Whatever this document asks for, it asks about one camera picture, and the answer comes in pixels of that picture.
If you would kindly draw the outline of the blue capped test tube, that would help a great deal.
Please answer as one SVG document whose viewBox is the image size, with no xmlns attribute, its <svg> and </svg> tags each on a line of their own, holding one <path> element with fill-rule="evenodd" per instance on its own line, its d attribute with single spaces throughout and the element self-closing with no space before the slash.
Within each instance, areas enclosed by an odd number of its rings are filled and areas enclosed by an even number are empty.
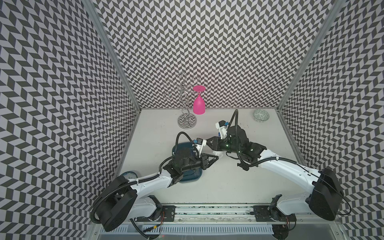
<svg viewBox="0 0 384 240">
<path fill-rule="evenodd" d="M 223 157 L 224 152 L 222 152 L 222 151 L 220 151 L 220 152 L 214 151 L 214 155 L 217 156 L 220 159 L 220 158 Z"/>
</svg>

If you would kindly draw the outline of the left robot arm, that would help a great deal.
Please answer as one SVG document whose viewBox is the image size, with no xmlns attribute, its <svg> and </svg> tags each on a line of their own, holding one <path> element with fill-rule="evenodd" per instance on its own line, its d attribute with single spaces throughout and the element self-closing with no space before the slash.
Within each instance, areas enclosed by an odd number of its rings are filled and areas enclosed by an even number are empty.
<svg viewBox="0 0 384 240">
<path fill-rule="evenodd" d="M 145 217 L 156 220 L 162 205 L 152 192 L 177 184 L 184 172 L 206 170 L 218 159 L 218 156 L 205 153 L 196 157 L 190 149 L 181 149 L 165 159 L 153 175 L 136 179 L 118 176 L 94 201 L 90 219 L 94 224 L 101 224 L 107 232 L 126 219 Z"/>
</svg>

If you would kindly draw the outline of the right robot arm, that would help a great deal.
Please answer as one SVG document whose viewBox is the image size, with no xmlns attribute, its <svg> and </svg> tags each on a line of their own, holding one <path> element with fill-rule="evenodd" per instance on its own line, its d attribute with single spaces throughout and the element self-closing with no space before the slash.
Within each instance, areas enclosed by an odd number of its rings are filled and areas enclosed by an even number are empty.
<svg viewBox="0 0 384 240">
<path fill-rule="evenodd" d="M 282 217 L 310 213 L 333 221 L 340 215 L 344 193 L 335 172 L 329 168 L 312 169 L 296 161 L 281 157 L 267 147 L 250 142 L 240 127 L 220 128 L 217 137 L 206 140 L 210 149 L 216 152 L 235 153 L 244 170 L 261 167 L 301 187 L 304 192 L 294 195 L 276 195 L 268 211 L 274 221 Z"/>
</svg>

